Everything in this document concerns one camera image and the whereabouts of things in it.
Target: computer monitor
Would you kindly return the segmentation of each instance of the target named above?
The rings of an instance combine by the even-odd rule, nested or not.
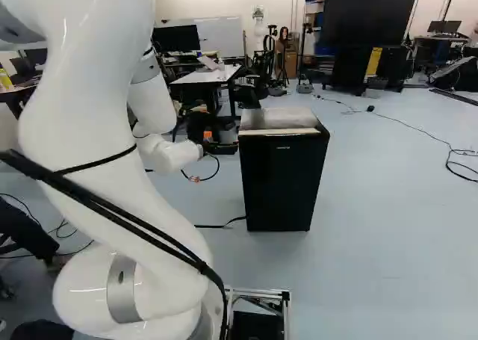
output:
[[[428,27],[428,32],[441,33],[444,32],[445,21],[432,21]]]
[[[445,26],[443,28],[443,32],[445,34],[455,34],[456,32],[458,32],[458,29],[461,24],[461,21],[446,21]]]
[[[201,49],[196,25],[155,28],[152,39],[160,52],[190,52]]]
[[[46,62],[47,51],[46,49],[29,49],[24,50],[25,55],[30,63],[35,65],[43,65]]]
[[[320,43],[325,46],[397,46],[415,0],[326,0]]]

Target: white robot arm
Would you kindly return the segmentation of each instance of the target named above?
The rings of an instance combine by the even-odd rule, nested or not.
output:
[[[141,157],[156,172],[180,170],[203,156],[202,147],[190,140],[173,143],[161,137],[176,125],[176,112],[151,43],[133,76],[128,104],[138,119],[133,135]]]
[[[161,74],[134,83],[138,64],[147,62],[154,14],[155,0],[0,0],[0,39],[28,43],[44,37],[49,50],[42,80],[19,120],[26,157],[63,170],[131,149],[136,140],[128,100],[148,132],[174,126]],[[139,147],[154,158],[162,152],[160,143]],[[65,178],[167,233],[212,266],[204,238],[158,194],[137,150]],[[40,186],[69,222],[99,244],[74,256],[55,283],[53,302],[67,325],[107,339],[219,338],[223,305],[206,277]]]

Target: bottle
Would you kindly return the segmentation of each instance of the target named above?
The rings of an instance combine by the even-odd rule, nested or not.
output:
[[[10,77],[8,77],[7,71],[2,68],[0,68],[0,84],[5,90],[13,88],[12,81],[10,80]]]
[[[219,65],[219,69],[221,71],[224,71],[226,70],[226,65],[224,64],[224,60],[222,58],[220,58],[217,62],[217,64]]]

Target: paper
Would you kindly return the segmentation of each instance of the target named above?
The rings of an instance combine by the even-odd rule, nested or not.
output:
[[[200,58],[197,58],[197,60],[209,69],[218,69],[219,68],[219,65],[216,64],[214,61],[212,61],[207,56],[201,56]]]

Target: chair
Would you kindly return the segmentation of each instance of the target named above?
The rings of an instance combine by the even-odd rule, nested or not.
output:
[[[269,96],[274,51],[255,52],[252,66],[243,69],[234,88],[234,101],[242,108],[260,108],[259,100]]]

